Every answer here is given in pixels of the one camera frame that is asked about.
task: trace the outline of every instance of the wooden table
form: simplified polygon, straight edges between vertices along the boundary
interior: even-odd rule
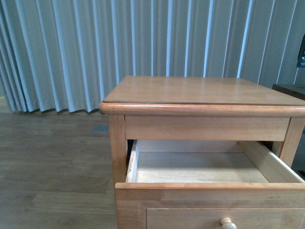
[[[277,193],[279,200],[271,205],[264,205],[266,201],[263,200],[253,203],[256,207],[271,208],[284,204],[284,198],[292,193],[288,189],[294,187],[297,192],[294,192],[290,207],[300,207],[300,203],[305,207],[304,198],[301,197],[305,194],[304,184],[279,186],[273,184],[273,181],[267,186],[126,183],[127,139],[271,141],[272,151],[291,166],[305,125],[305,101],[235,78],[127,76],[104,99],[100,110],[109,115],[119,228],[137,228],[134,227],[135,225],[140,228],[152,228],[145,226],[149,220],[139,209],[148,211],[149,207],[143,207],[144,202],[148,206],[151,206],[152,202],[155,203],[159,197],[154,191],[160,189],[162,195],[180,194],[185,188],[190,192],[199,189],[203,193],[211,188],[217,190],[220,188],[220,192],[234,189],[237,193],[245,189],[260,191],[267,189],[268,194],[263,191],[263,194],[260,191],[252,194],[263,195],[264,198],[267,198],[266,196],[271,198],[278,189],[286,190],[284,194]],[[143,189],[149,190],[148,195],[153,196],[150,204],[147,202],[147,192],[142,193]],[[164,206],[162,201],[158,199],[159,204]],[[187,197],[184,203],[189,201],[192,202]],[[200,199],[199,206],[205,207],[206,201],[208,200]],[[233,201],[234,198],[230,206],[235,208],[247,206],[247,204],[235,205]],[[134,204],[134,208],[130,207],[127,210],[126,204],[131,206]]]

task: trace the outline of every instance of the drawer knob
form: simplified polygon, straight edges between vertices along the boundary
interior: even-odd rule
[[[237,226],[232,223],[232,220],[230,218],[223,218],[220,221],[221,229],[237,229]]]

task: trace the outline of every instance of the wooden nightstand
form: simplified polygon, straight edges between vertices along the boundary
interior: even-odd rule
[[[305,183],[289,168],[305,101],[242,79],[127,76],[100,110],[120,229],[220,229],[226,217],[305,228]]]

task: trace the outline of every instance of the open drawer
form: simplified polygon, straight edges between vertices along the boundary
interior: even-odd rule
[[[305,182],[259,142],[134,141],[118,227],[305,228]]]

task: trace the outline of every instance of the laminate flooring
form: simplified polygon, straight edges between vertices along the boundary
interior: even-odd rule
[[[0,229],[116,229],[107,124],[0,113]]]

